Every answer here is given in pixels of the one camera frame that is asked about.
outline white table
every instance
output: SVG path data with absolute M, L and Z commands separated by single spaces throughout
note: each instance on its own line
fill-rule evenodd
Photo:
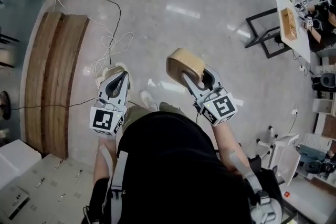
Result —
M 303 59 L 305 59 L 308 63 L 310 63 L 310 48 L 309 48 L 309 39 L 308 39 L 308 34 L 307 31 L 301 26 L 301 19 L 299 18 L 299 14 L 296 11 L 294 4 L 290 1 L 290 0 L 276 0 L 277 2 L 277 7 L 270 9 L 266 12 L 263 13 L 259 13 L 257 15 L 254 15 L 252 17 L 249 17 L 246 19 L 247 24 L 250 26 L 255 38 L 245 46 L 245 48 L 249 48 L 252 47 L 256 44 L 261 44 L 264 52 L 267 56 L 267 58 L 272 58 L 274 56 L 277 56 L 279 54 L 282 54 L 290 49 L 293 49 L 295 52 L 297 52 L 299 55 L 302 56 Z M 284 25 L 282 22 L 282 16 L 280 11 L 285 9 L 285 8 L 289 8 L 293 14 L 294 14 L 294 18 L 295 18 L 295 24 L 296 24 L 296 32 L 297 32 L 297 39 L 295 40 L 289 40 L 288 38 L 285 37 L 285 32 L 284 32 Z M 279 22 L 280 25 L 278 27 L 274 27 L 271 29 L 268 29 L 265 31 L 264 34 L 262 34 L 261 36 L 258 35 L 257 31 L 255 30 L 253 24 L 252 24 L 252 20 L 255 20 L 257 18 L 261 18 L 264 17 L 266 15 L 270 15 L 273 13 L 278 13 L 278 17 L 279 17 Z M 267 34 L 271 31 L 275 31 L 277 29 L 280 29 L 280 32 L 277 32 L 275 34 L 271 34 L 269 36 L 267 36 Z M 283 43 L 286 44 L 286 46 L 276 52 L 273 53 L 269 53 L 266 45 L 265 45 L 265 41 L 275 38 L 277 36 L 280 36 L 281 41 Z

